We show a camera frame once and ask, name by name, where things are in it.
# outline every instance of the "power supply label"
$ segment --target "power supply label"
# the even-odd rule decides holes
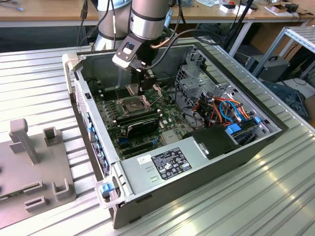
[[[179,147],[153,156],[152,161],[163,180],[167,180],[191,169],[191,165]]]

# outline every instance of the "white box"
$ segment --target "white box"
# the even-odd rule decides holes
[[[243,12],[244,12],[244,10],[245,10],[245,7],[246,7],[246,6],[241,6],[241,8],[240,8],[240,10],[239,10],[239,12],[238,12],[238,15],[239,15],[239,16],[243,14]],[[236,6],[235,9],[233,10],[233,14],[234,14],[234,15],[237,14],[238,8],[239,8],[239,6]],[[251,14],[251,12],[252,12],[252,10],[249,8],[246,14]]]
[[[224,4],[221,5],[219,10],[223,11],[224,13],[232,13],[235,9],[235,5],[232,4]]]

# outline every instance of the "black cord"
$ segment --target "black cord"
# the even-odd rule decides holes
[[[79,39],[80,39],[80,34],[82,32],[83,22],[84,22],[84,20],[82,19],[81,20],[81,24],[80,24],[80,28],[79,28],[79,31],[78,31],[78,36],[77,36],[77,46],[79,46]]]
[[[290,52],[292,52],[292,50],[293,50],[294,48],[296,48],[297,45],[298,45],[298,44],[295,44],[295,46],[290,49],[290,51],[286,54],[286,56],[285,56],[283,59],[286,59],[286,57],[290,54]]]
[[[112,4],[112,9],[113,9],[113,18],[115,19],[115,9],[114,9],[114,4],[113,4],[113,0],[110,0],[111,4]],[[113,24],[113,28],[114,28],[114,49],[116,47],[116,23]]]
[[[178,11],[178,17],[177,17],[176,25],[175,25],[174,31],[172,32],[172,34],[169,37],[169,39],[172,39],[174,37],[174,35],[175,35],[176,31],[177,31],[177,28],[179,26],[179,22],[180,22],[180,19],[181,19],[181,14],[183,13],[181,0],[178,0],[178,6],[179,6],[179,11]]]
[[[253,0],[248,0],[247,5],[246,5],[246,7],[245,7],[245,9],[244,9],[240,19],[238,20],[235,28],[232,30],[232,32],[233,32],[232,35],[229,36],[228,38],[226,38],[226,44],[225,44],[225,47],[224,47],[225,50],[228,48],[228,46],[230,45],[234,35],[236,34],[236,32],[238,31],[239,27],[241,26],[242,21],[245,18],[246,14],[248,12],[248,9],[250,8],[252,2],[253,2]]]
[[[172,3],[170,4],[169,7],[173,7],[173,6],[175,6],[175,4],[176,4],[176,0],[172,0]]]
[[[93,42],[92,47],[91,47],[91,52],[94,50],[94,46],[95,46],[96,40]]]
[[[90,78],[87,80],[87,84],[89,84],[91,81],[96,81],[97,82],[97,79],[96,78]]]
[[[184,18],[183,11],[181,11],[181,18],[182,18],[182,21],[183,21],[183,23],[184,23],[184,26],[186,26],[187,23],[186,23],[186,20],[185,20],[185,18]],[[214,32],[212,32],[212,31],[210,31],[210,30],[208,30],[207,32],[210,32],[210,34],[219,37],[220,42],[222,41],[220,35],[218,35],[217,33],[214,33]],[[199,40],[200,42],[205,43],[205,44],[208,44],[208,45],[210,45],[210,46],[219,45],[219,43],[210,43],[210,42],[208,42],[208,41],[206,41],[206,40],[204,40],[204,39],[198,38],[196,35],[193,35],[193,37],[194,37],[195,39]]]
[[[236,16],[235,16],[234,22],[233,22],[233,24],[232,24],[232,26],[231,26],[231,28],[230,28],[230,30],[229,30],[229,32],[228,32],[226,38],[225,38],[225,42],[224,42],[223,48],[226,47],[226,40],[227,40],[227,38],[229,37],[230,33],[232,32],[232,29],[234,28],[234,24],[235,24],[236,19],[237,19],[237,17],[238,17],[238,13],[240,12],[241,3],[242,3],[242,1],[240,1],[240,5],[238,6],[238,10],[237,10],[237,14],[236,14]]]
[[[300,83],[300,82],[297,82],[297,81],[295,80],[295,78],[294,78],[293,80],[294,80],[294,82],[297,83],[298,85],[305,85],[305,84],[307,84],[307,82],[306,82],[305,80],[304,80],[304,82],[305,82],[304,84],[302,84],[302,83]]]
[[[105,15],[99,20],[99,22],[97,23],[97,25],[93,28],[93,30],[91,30],[91,32],[89,33],[89,35],[85,36],[81,42],[80,42],[80,46],[82,45],[83,41],[86,39],[86,38],[90,38],[96,31],[96,29],[98,29],[98,26],[100,25],[100,23],[102,23],[102,21],[106,18],[107,14],[108,14],[108,9],[109,9],[109,2],[107,3],[107,8],[106,8],[106,13]]]
[[[174,104],[177,106],[178,109],[180,109],[180,110],[185,114],[185,116],[194,118],[195,121],[196,121],[196,127],[197,127],[197,121],[199,121],[201,124],[203,123],[203,121],[200,120],[200,119],[198,119],[198,118],[196,118],[196,117],[194,117],[194,116],[192,116],[192,115],[190,115],[190,114],[188,114],[188,113],[186,113],[186,112],[184,112],[184,111],[183,111],[184,107],[183,107],[183,108],[179,108],[179,106],[178,106],[177,103],[176,103],[176,97],[177,97],[177,89],[178,89],[178,87],[179,87],[179,83],[177,83],[177,85],[176,85],[176,87],[175,87]]]
[[[292,21],[291,21],[291,23],[293,23],[294,13],[293,13],[293,12],[291,12],[291,14],[292,14]]]
[[[80,24],[80,28],[79,28],[78,36],[77,36],[77,46],[79,46],[79,39],[80,39],[80,34],[82,32],[83,22],[87,18],[87,15],[88,15],[88,0],[84,0],[82,9],[81,9],[81,16],[80,16],[81,24]]]
[[[221,39],[221,37],[220,37],[218,34],[212,32],[212,31],[209,31],[209,30],[204,30],[204,29],[188,29],[188,30],[185,30],[185,31],[183,31],[183,32],[181,32],[181,33],[179,33],[179,34],[177,34],[176,36],[174,36],[173,39],[169,42],[169,44],[168,44],[168,46],[166,47],[165,51],[163,52],[162,56],[161,56],[153,65],[148,66],[148,67],[145,67],[145,69],[146,69],[146,70],[149,70],[149,69],[152,69],[152,68],[156,67],[156,66],[163,60],[163,58],[165,57],[165,55],[167,54],[167,52],[170,50],[170,48],[171,48],[171,46],[174,44],[174,42],[175,42],[181,35],[183,35],[183,34],[185,34],[185,33],[188,33],[188,32],[206,32],[206,33],[209,33],[209,34],[218,36],[219,39],[220,39],[219,43],[222,42],[222,39]],[[211,44],[211,45],[219,45],[219,43],[208,43],[208,44]]]

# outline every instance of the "slotted aluminum surface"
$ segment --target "slotted aluminum surface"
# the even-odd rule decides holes
[[[315,53],[315,27],[288,27],[285,34]]]
[[[193,42],[192,39],[181,40]],[[63,131],[75,201],[9,226],[0,235],[314,235],[315,131],[219,47],[206,47],[290,127],[248,164],[119,230],[99,208],[95,177],[70,107],[61,55],[66,48],[0,55],[0,141],[9,119],[29,133]],[[216,80],[224,77],[209,65]]]

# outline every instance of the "sticker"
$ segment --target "sticker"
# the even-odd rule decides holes
[[[151,161],[151,155],[148,154],[148,155],[145,155],[145,156],[138,157],[137,161],[139,162],[139,165],[147,163],[147,162]]]
[[[191,165],[179,147],[153,156],[152,161],[163,180],[167,180],[191,169]]]

